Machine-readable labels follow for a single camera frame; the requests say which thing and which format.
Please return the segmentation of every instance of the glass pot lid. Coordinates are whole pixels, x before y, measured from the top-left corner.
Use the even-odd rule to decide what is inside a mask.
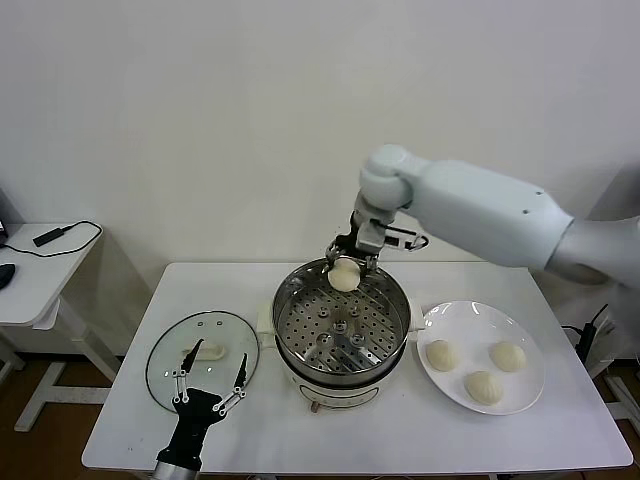
[[[203,339],[187,386],[225,396],[233,390],[244,354],[247,354],[247,380],[253,376],[260,349],[253,328],[229,312],[200,312],[188,316],[167,330],[149,355],[145,377],[149,393],[162,407],[175,412],[171,399],[178,370],[184,357]]]

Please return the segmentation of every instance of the metal pot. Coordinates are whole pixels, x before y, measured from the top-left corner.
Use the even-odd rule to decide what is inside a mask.
[[[367,270],[357,290],[331,287],[326,259],[293,271],[272,306],[276,344],[302,378],[331,389],[370,385],[398,363],[411,321],[409,301],[384,270]]]

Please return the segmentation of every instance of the robotic arm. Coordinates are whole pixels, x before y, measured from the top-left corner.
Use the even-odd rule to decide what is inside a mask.
[[[390,227],[397,211],[435,237],[498,265],[549,270],[580,283],[612,278],[613,315],[623,324],[640,317],[640,217],[576,220],[535,185],[385,145],[360,171],[351,233],[329,246],[330,262],[346,254],[375,264],[385,246],[426,245],[418,234]],[[640,337],[640,325],[635,330]]]

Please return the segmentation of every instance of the wooden floor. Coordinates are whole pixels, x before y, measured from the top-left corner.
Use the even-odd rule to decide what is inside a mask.
[[[82,466],[80,457],[91,429],[100,413],[99,405],[47,405],[29,433],[13,431],[18,416],[47,369],[48,362],[30,361],[22,372],[13,372],[0,386],[0,479],[13,480],[134,480],[130,474],[92,471]],[[640,382],[634,376],[637,369],[613,367],[610,374],[623,377],[636,400],[640,399]],[[102,374],[88,362],[67,365],[59,385],[109,386]],[[596,386],[605,401],[614,398],[601,378]],[[636,458],[640,458],[640,438],[629,422],[618,422]],[[244,480],[245,477],[211,477]],[[327,480],[330,477],[314,477]],[[368,477],[350,477],[350,480]],[[453,479],[462,477],[429,477]],[[486,479],[487,477],[464,477]],[[620,470],[574,472],[567,480],[640,480],[640,470],[632,465]]]

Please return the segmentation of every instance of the cable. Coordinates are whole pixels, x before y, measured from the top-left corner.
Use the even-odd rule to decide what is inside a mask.
[[[589,323],[585,323],[584,328],[582,330],[575,327],[571,327],[570,325],[566,325],[565,327],[563,327],[563,328],[571,328],[572,330],[580,334],[580,340],[576,345],[576,353],[578,354],[578,358],[583,364],[587,360],[587,356],[589,355],[589,350],[591,350],[591,345],[593,345],[593,340],[596,338],[596,334],[598,333],[598,330],[600,329],[600,327],[602,327],[602,325],[605,324],[606,319],[605,321],[602,322],[600,327],[596,327],[595,322],[600,316],[600,314],[604,312],[608,306],[609,304],[605,303],[602,306],[602,308],[598,310],[598,313],[595,314],[595,316],[591,319],[591,321]]]
[[[562,328],[568,328],[576,332],[578,335],[582,335],[582,330],[580,330],[578,327],[574,327],[573,325],[562,325]]]
[[[87,242],[78,247],[78,248],[74,248],[73,250],[65,250],[63,252],[55,252],[55,253],[38,253],[38,252],[33,252],[31,250],[22,250],[20,248],[16,248],[16,247],[12,247],[11,245],[7,245],[2,244],[0,245],[0,248],[8,248],[9,250],[16,252],[16,253],[24,253],[26,255],[33,255],[34,257],[38,257],[38,258],[51,258],[51,257],[59,257],[62,255],[70,255],[72,253],[77,253],[80,250],[84,250],[85,248],[87,248],[91,242],[93,242],[96,238],[98,238],[100,236],[100,234],[102,233],[102,227],[100,225],[98,225],[97,223],[93,223],[89,220],[81,220],[79,222],[74,223],[73,225],[68,225],[66,227],[62,227],[60,230],[62,230],[63,232],[68,232],[69,230],[71,230],[74,227],[77,227],[78,225],[82,225],[82,224],[86,224],[86,225],[93,225],[94,227],[96,227],[98,230],[96,231],[95,235],[93,237],[91,237],[89,240],[87,240]]]
[[[595,323],[596,319],[600,316],[600,314],[601,314],[602,312],[604,312],[604,309],[605,309],[605,308],[607,308],[608,306],[609,306],[609,304],[608,304],[608,303],[605,303],[605,304],[602,306],[602,308],[601,308],[600,310],[598,310],[598,313],[596,313],[596,315],[591,319],[591,322],[589,322],[589,323],[591,323],[591,325],[593,325],[593,324]]]

